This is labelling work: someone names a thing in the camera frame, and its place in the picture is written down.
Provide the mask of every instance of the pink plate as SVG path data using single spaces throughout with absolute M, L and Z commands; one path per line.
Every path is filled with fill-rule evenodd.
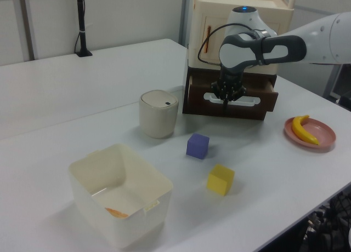
M 336 140 L 336 135 L 334 131 L 328 125 L 324 124 L 323 122 L 317 121 L 316 119 L 308 118 L 302 123 L 302 126 L 306 131 L 314 135 L 318 139 L 320 144 L 316 145 L 304 142 L 300 140 L 292 131 L 292 120 L 293 118 L 290 118 L 285 122 L 284 130 L 287 136 L 289 136 L 293 141 L 297 142 L 298 144 L 311 148 L 328 148 L 331 145 L 333 145 L 333 143 Z

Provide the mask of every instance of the white bin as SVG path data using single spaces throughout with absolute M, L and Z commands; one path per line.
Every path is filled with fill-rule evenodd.
M 172 182 L 126 145 L 72 163 L 69 177 L 79 211 L 113 247 L 132 244 L 165 220 Z

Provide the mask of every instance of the yellow cube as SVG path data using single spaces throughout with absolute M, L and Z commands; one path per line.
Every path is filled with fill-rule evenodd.
M 212 171 L 208 174 L 207 188 L 221 194 L 226 195 L 233 183 L 235 172 L 223 165 L 216 164 Z

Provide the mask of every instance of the cabinet handle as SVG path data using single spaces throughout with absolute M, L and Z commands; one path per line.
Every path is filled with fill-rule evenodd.
M 207 27 L 207 35 L 206 35 L 206 38 L 210 35 L 210 33 L 211 33 L 211 26 L 208 26 Z M 210 39 L 208 39 L 208 41 L 206 42 L 206 44 L 205 44 L 205 51 L 204 51 L 204 53 L 207 53 L 207 51 L 208 51 L 208 43 L 210 42 Z

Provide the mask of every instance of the banana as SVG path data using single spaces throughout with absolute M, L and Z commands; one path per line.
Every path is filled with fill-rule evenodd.
M 300 140 L 304 142 L 308 142 L 310 144 L 319 145 L 318 139 L 315 136 L 313 136 L 311 133 L 306 131 L 301 125 L 301 123 L 308 118 L 309 118 L 309 115 L 295 117 L 292 120 L 292 124 L 291 124 L 292 131 L 295 133 L 295 135 L 298 138 L 300 138 Z

